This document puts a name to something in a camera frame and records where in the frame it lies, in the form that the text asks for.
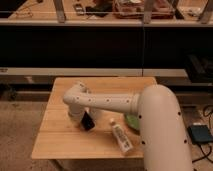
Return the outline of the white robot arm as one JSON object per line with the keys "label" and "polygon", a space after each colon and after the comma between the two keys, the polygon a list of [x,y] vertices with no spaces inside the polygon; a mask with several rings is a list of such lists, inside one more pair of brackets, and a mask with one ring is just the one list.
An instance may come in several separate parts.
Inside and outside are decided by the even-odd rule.
{"label": "white robot arm", "polygon": [[193,171],[182,112],[175,94],[153,84],[138,93],[87,93],[76,83],[63,95],[69,115],[79,123],[84,108],[95,108],[139,119],[140,142],[146,171]]}

